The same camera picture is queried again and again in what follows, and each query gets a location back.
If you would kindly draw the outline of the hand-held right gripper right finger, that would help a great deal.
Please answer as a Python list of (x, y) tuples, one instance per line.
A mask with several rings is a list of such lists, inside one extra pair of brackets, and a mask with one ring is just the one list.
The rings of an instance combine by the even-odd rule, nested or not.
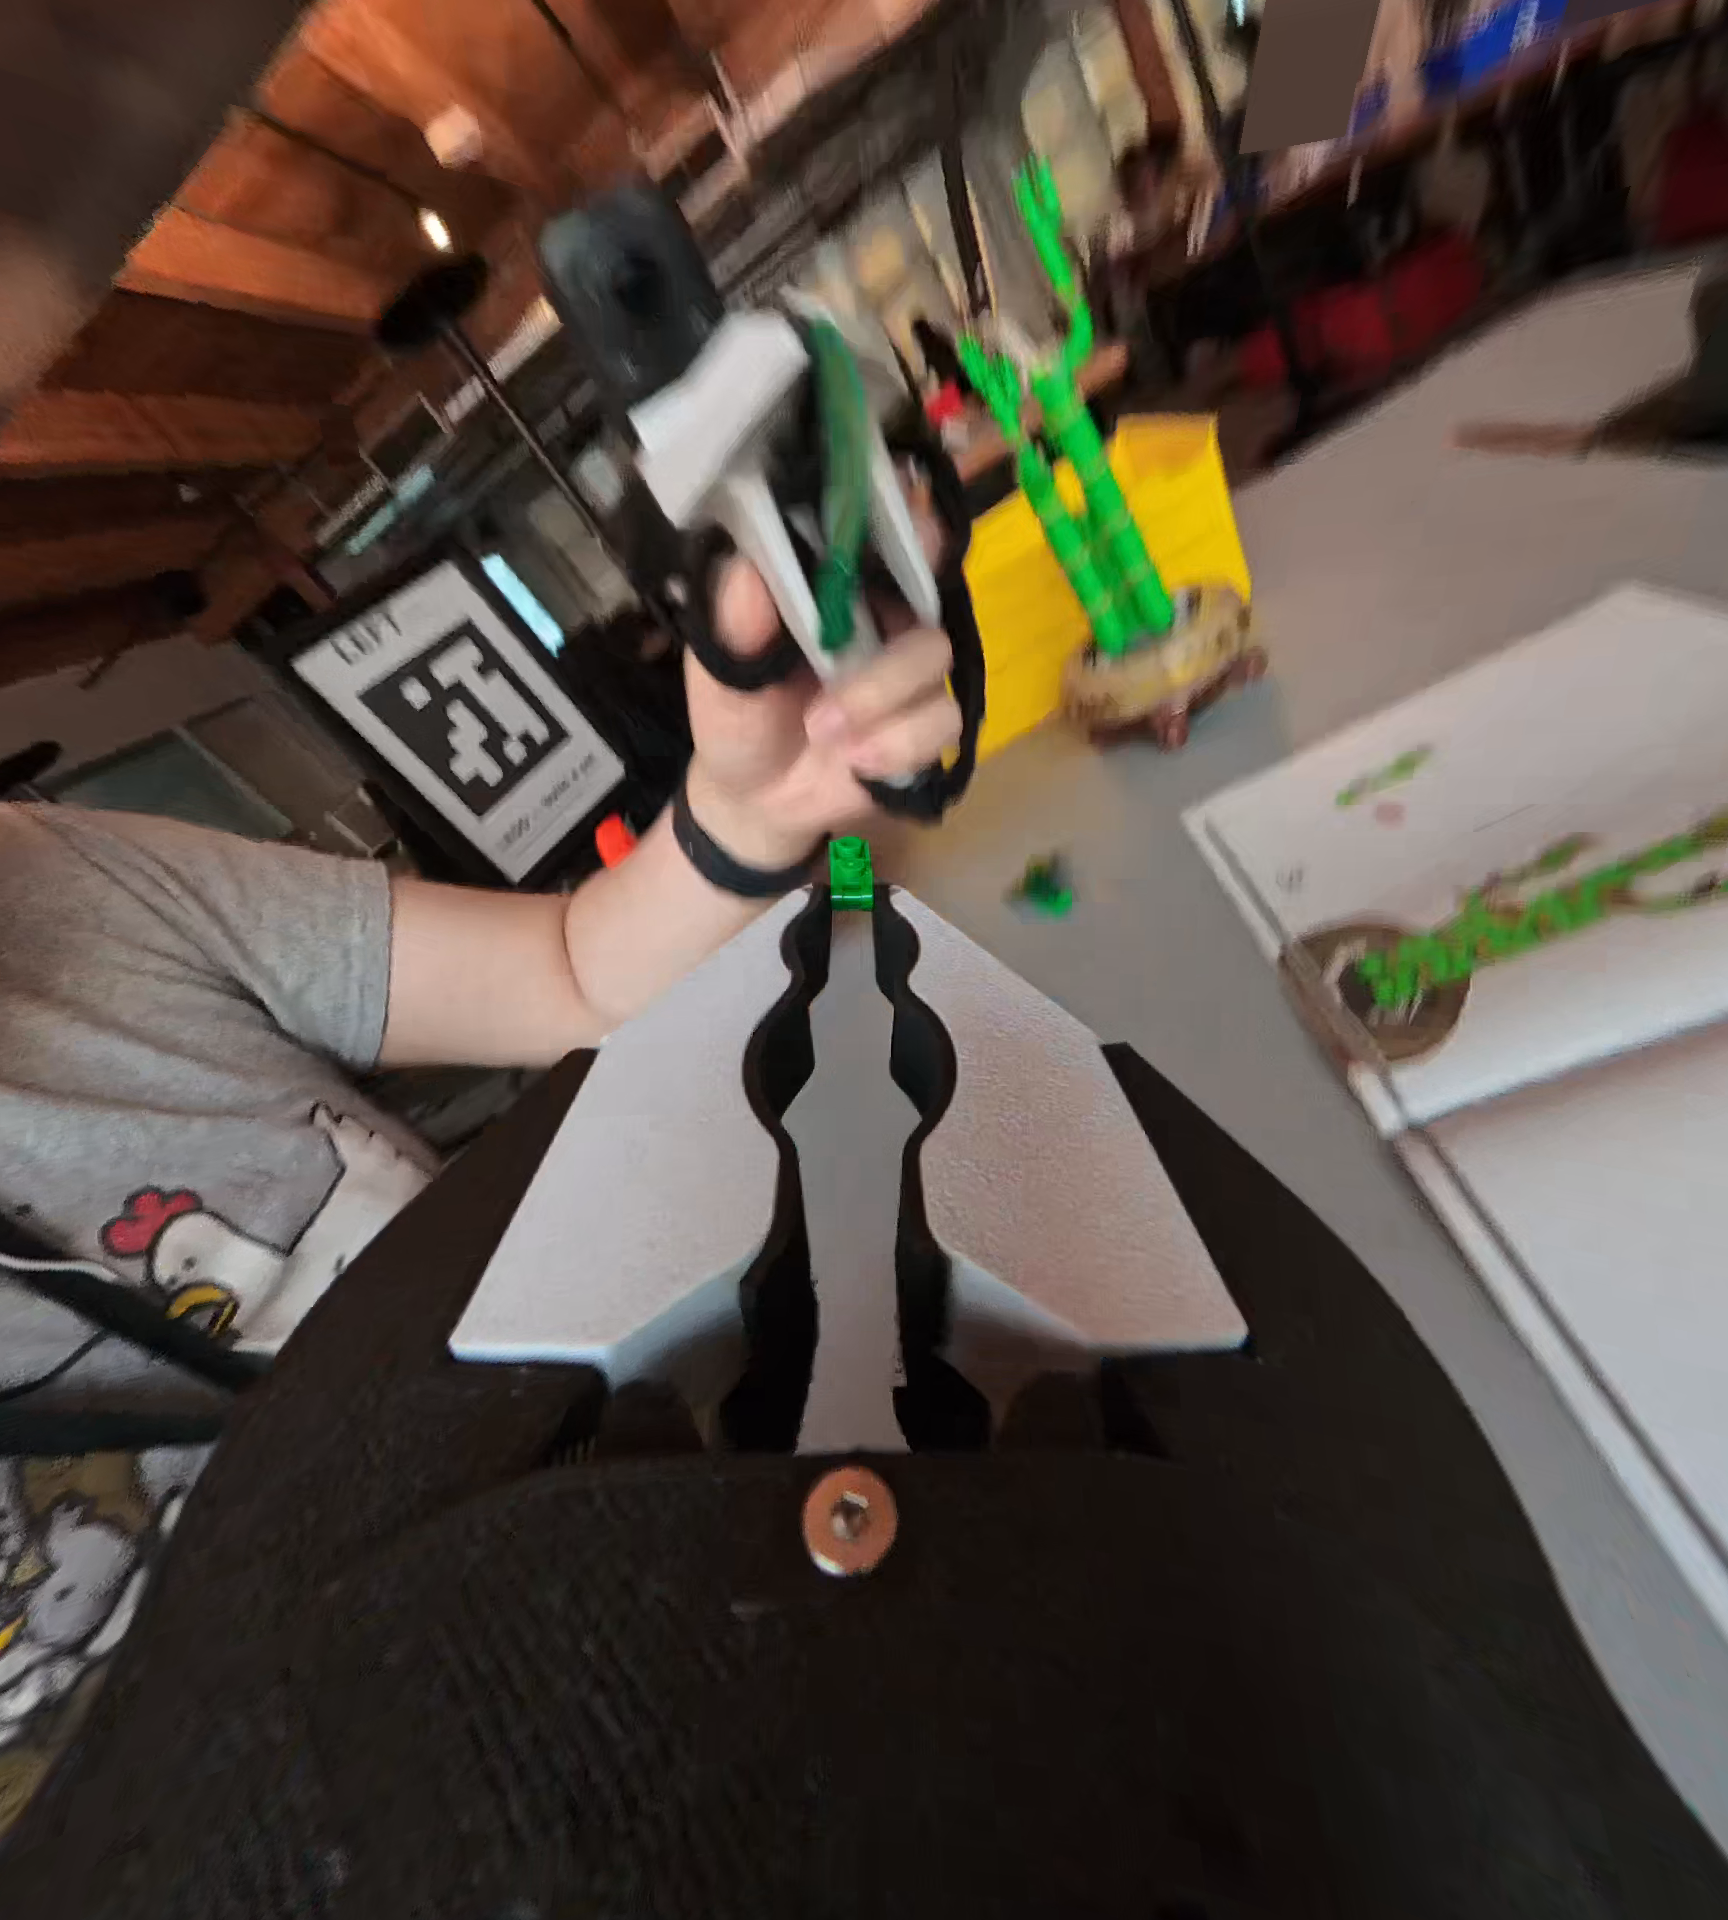
[(1245, 1318), (1091, 1028), (908, 890), (876, 894), (872, 937), (913, 1121), (892, 1255), (908, 1446), (984, 1451), (1045, 1378), (1239, 1353)]

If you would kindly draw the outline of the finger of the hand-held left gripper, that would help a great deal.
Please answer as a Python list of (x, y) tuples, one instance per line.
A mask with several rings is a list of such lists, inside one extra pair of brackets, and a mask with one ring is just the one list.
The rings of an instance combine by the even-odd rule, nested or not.
[(865, 434), (865, 553), (921, 629), (944, 626), (941, 591), (881, 432)]
[(843, 657), (819, 644), (811, 581), (823, 553), (816, 399), (804, 324), (830, 311), (644, 315), (627, 408), (635, 474), (677, 533), (716, 533), (758, 573), (819, 682)]

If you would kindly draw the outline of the black wristband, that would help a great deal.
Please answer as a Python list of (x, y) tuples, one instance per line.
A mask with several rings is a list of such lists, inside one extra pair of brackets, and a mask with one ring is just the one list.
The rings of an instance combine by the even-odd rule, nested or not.
[(779, 900), (811, 885), (825, 865), (828, 840), (816, 843), (810, 852), (777, 868), (760, 868), (737, 858), (698, 818), (686, 784), (676, 788), (668, 818), (674, 845), (690, 871), (707, 889), (733, 900)]

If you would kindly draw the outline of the person's left hand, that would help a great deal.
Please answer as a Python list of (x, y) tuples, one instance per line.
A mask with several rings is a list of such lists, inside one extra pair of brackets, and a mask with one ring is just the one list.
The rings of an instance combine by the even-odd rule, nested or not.
[(873, 812), (872, 787), (905, 787), (951, 761), (961, 712), (940, 629), (883, 615), (883, 640), (862, 667), (823, 684), (787, 640), (789, 675), (733, 689), (684, 650), (690, 765), (684, 798), (696, 827), (750, 871), (799, 866)]

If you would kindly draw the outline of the green lego bamboo model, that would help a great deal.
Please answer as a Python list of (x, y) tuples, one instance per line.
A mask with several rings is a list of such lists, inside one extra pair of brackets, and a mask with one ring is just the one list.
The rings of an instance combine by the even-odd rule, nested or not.
[(1175, 754), (1204, 714), (1267, 671), (1254, 588), (1242, 602), (1230, 588), (1162, 583), (1110, 465), (1121, 419), (1099, 427), (1083, 383), (1095, 324), (1045, 159), (1019, 163), (1012, 198), (1064, 330), (1035, 342), (995, 319), (964, 332), (955, 351), (1087, 626), (1064, 667), (1060, 712), (1097, 748), (1139, 743)]

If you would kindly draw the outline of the white sign with black marker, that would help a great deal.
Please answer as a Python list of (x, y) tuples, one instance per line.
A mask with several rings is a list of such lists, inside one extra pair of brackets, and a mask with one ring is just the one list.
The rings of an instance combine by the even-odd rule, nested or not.
[(473, 885), (533, 890), (591, 849), (627, 765), (454, 545), (331, 606), (281, 668)]

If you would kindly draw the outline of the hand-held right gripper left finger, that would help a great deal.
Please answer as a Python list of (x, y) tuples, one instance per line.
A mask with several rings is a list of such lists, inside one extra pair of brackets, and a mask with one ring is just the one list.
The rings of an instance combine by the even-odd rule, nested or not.
[(798, 1144), (832, 900), (767, 910), (593, 1052), (447, 1337), (464, 1364), (655, 1382), (705, 1443), (795, 1453), (818, 1347)]

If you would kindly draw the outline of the yellow plastic bin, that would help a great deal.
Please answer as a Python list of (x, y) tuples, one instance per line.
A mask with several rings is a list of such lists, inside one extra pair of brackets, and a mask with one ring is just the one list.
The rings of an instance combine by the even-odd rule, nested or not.
[[(1230, 588), (1249, 604), (1218, 419), (1126, 414), (1108, 456), (1163, 588)], [(1058, 712), (1065, 661), (1090, 626), (1019, 492), (976, 518), (965, 581), (985, 662), (978, 750), (992, 758)]]

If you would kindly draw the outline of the black pole lamp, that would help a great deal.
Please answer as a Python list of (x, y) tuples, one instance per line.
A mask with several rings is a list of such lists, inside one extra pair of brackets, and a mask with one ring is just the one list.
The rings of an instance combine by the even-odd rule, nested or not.
[(437, 439), (415, 459), (429, 478), (419, 512), (482, 561), (501, 561), (563, 624), (593, 623), (626, 608), (631, 588), (591, 481), (576, 471), (588, 388), (559, 369), (543, 301), (500, 345), (477, 339), (492, 281), (480, 252), (437, 257), (371, 329), (394, 370), (451, 376), (434, 402)]

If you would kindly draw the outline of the person's grey printed shirt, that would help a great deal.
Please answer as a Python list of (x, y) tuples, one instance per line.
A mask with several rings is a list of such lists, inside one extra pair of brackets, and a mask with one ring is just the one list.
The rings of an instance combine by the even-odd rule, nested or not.
[[(362, 1091), (390, 940), (377, 865), (0, 805), (0, 1418), (214, 1421), (222, 1388), (44, 1287), (263, 1361), (427, 1187), (434, 1150)], [(0, 1441), (0, 1844), (212, 1453)]]

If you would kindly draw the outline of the red bag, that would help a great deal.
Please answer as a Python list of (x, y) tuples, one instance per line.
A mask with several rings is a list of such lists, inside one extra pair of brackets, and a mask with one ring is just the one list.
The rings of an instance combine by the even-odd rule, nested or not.
[(1394, 265), (1392, 298), (1404, 327), (1436, 339), (1458, 327), (1484, 294), (1485, 261), (1462, 232), (1419, 238)]
[(1367, 387), (1404, 362), (1404, 330), (1394, 276), (1328, 283), (1289, 303), (1300, 360), (1321, 383)]

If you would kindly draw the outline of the dark green lego leaf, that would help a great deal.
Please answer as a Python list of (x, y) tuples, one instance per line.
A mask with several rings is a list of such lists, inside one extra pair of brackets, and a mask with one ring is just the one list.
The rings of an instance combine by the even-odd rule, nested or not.
[(872, 516), (872, 413), (862, 369), (837, 324), (804, 322), (810, 360), (821, 494), (823, 550), (811, 581), (821, 652), (837, 659), (856, 635), (862, 561)]

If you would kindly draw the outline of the open lego instruction booklet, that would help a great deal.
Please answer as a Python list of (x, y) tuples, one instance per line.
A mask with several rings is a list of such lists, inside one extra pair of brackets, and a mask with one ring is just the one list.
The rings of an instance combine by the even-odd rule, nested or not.
[(1728, 610), (1617, 588), (1181, 829), (1728, 1641)]

